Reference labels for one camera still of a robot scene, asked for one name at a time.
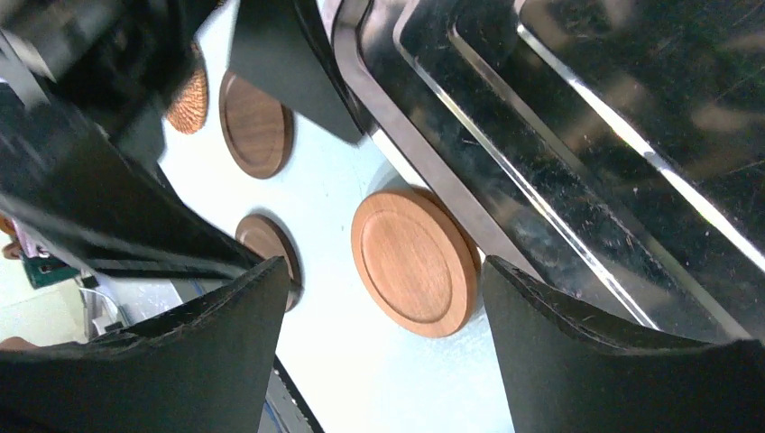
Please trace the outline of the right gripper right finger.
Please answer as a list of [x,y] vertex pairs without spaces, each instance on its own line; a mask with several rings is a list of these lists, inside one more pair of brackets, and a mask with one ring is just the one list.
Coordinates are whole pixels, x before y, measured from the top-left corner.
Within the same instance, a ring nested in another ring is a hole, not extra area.
[[495,255],[481,286],[516,431],[763,431],[760,340],[643,327]]

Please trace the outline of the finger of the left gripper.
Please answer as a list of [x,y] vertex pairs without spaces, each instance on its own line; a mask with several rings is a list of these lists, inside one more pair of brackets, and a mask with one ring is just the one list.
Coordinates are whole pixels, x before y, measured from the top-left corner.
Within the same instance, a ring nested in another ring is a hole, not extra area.
[[365,112],[341,77],[316,1],[241,1],[229,70],[347,143]]

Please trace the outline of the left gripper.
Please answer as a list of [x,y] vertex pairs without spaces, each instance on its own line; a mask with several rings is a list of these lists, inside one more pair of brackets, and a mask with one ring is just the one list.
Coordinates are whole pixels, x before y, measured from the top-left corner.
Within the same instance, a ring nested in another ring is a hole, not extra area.
[[110,141],[76,109],[27,110],[1,86],[1,210],[61,260],[131,279],[234,279],[260,262],[148,171],[165,150],[161,119],[201,62],[196,33],[219,5],[1,3],[2,77],[31,106],[73,105]]

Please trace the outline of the dark wood coaster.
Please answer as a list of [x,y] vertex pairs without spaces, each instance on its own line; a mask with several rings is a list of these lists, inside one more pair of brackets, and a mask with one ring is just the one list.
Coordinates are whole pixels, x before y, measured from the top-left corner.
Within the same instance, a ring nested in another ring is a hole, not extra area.
[[240,170],[258,180],[276,176],[292,154],[292,111],[230,70],[218,108],[226,147]]
[[288,291],[285,311],[293,310],[303,294],[303,272],[298,250],[288,234],[270,217],[250,214],[238,223],[235,239],[263,258],[281,256],[285,259],[293,281]]

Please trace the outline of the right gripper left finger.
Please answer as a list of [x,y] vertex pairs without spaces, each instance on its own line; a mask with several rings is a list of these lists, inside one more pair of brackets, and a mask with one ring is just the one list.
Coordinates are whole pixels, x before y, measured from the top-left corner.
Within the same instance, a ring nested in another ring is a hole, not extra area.
[[290,278],[272,258],[159,316],[1,353],[4,432],[254,432]]

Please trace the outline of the light wood coaster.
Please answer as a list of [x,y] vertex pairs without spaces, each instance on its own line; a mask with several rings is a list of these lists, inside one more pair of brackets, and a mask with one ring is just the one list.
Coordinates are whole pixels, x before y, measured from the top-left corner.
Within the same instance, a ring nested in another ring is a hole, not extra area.
[[365,198],[353,217],[351,250],[374,302],[411,333],[451,336],[476,310],[480,256],[429,193],[384,189]]

